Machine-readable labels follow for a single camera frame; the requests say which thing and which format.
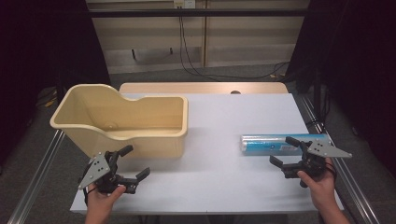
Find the gray metal bracket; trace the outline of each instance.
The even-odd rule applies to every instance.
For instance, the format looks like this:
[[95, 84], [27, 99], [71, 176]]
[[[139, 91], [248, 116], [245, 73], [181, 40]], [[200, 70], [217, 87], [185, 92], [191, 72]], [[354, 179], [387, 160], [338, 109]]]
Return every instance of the gray metal bracket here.
[[99, 152], [99, 154], [93, 158], [90, 169], [88, 169], [87, 173], [83, 176], [78, 189], [86, 188], [92, 182], [104, 176], [108, 172], [110, 172], [110, 167], [108, 166], [106, 158], [101, 152]]
[[351, 153], [332, 146], [331, 142], [323, 143], [319, 139], [312, 142], [311, 146], [308, 148], [308, 153], [323, 158], [352, 158]]

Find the black curtain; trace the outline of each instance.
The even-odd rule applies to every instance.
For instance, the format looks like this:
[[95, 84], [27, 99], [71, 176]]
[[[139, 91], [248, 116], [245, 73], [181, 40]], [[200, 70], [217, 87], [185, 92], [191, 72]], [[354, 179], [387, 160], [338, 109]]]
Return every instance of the black curtain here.
[[84, 0], [0, 1], [0, 164], [34, 117], [43, 88], [110, 84], [92, 20], [76, 11], [88, 11]]
[[[309, 9], [326, 4], [313, 0]], [[305, 18], [287, 77], [296, 80], [299, 92], [307, 92], [319, 72], [331, 97], [396, 176], [396, 2], [343, 0], [327, 8], [331, 14]]]

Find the wall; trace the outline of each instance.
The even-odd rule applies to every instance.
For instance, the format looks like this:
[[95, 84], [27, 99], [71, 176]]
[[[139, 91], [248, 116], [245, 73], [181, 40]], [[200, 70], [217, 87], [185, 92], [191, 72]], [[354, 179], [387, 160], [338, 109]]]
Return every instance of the wall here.
[[[173, 1], [87, 0], [89, 9], [173, 8]], [[197, 0], [197, 8], [306, 8], [308, 0]], [[198, 48], [201, 66], [288, 61], [302, 17], [183, 18], [189, 48]], [[179, 49], [179, 18], [94, 18], [103, 51]], [[230, 58], [230, 50], [238, 51]]]

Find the white table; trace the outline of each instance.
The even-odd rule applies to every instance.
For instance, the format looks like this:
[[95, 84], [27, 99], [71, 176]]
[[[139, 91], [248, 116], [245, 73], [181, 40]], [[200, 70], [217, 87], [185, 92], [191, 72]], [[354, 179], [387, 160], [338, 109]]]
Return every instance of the white table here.
[[[138, 98], [146, 94], [125, 94]], [[266, 156], [245, 156], [239, 136], [307, 133], [291, 94], [183, 94], [189, 131], [179, 159], [119, 159], [119, 173], [151, 174], [135, 195], [124, 194], [113, 213], [131, 215], [273, 214], [316, 210], [299, 179], [285, 179]], [[299, 156], [279, 157], [285, 163]], [[71, 211], [86, 213], [78, 191]]]

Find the metal rail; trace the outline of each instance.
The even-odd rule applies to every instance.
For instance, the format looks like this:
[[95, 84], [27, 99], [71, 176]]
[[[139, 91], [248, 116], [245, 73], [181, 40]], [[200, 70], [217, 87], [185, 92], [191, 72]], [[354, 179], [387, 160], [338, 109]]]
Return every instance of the metal rail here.
[[[308, 116], [312, 120], [316, 119], [316, 116], [313, 112], [313, 105], [306, 96], [303, 97], [303, 105], [308, 113]], [[318, 131], [318, 133], [322, 133], [323, 129], [318, 124], [315, 125], [315, 128]], [[375, 212], [372, 206], [370, 205], [370, 202], [367, 200], [367, 197], [364, 195], [363, 191], [361, 191], [361, 188], [359, 187], [352, 173], [350, 173], [345, 161], [340, 158], [338, 159], [334, 158], [332, 159], [332, 161], [333, 161], [333, 165], [335, 166], [335, 169], [338, 172], [338, 175], [341, 176], [341, 178], [343, 179], [343, 182], [346, 186], [347, 191], [349, 192], [349, 195], [351, 196], [359, 212], [361, 213], [361, 217], [364, 219], [364, 222], [368, 224], [375, 224], [375, 223], [379, 224], [380, 222], [376, 217]]]
[[49, 144], [46, 154], [44, 155], [43, 160], [40, 162], [40, 165], [35, 171], [35, 175], [30, 181], [27, 190], [23, 193], [20, 201], [18, 202], [17, 207], [15, 208], [8, 221], [8, 224], [22, 224], [26, 220], [27, 216], [29, 215], [29, 211], [32, 208], [32, 205], [35, 202], [35, 198], [44, 183], [52, 161], [55, 158], [58, 147], [62, 143], [63, 139], [64, 132], [60, 130], [56, 131], [51, 143]]
[[330, 14], [330, 10], [307, 8], [246, 8], [246, 9], [89, 9], [88, 11], [39, 11], [45, 16], [84, 16], [91, 18], [128, 17], [304, 17]]

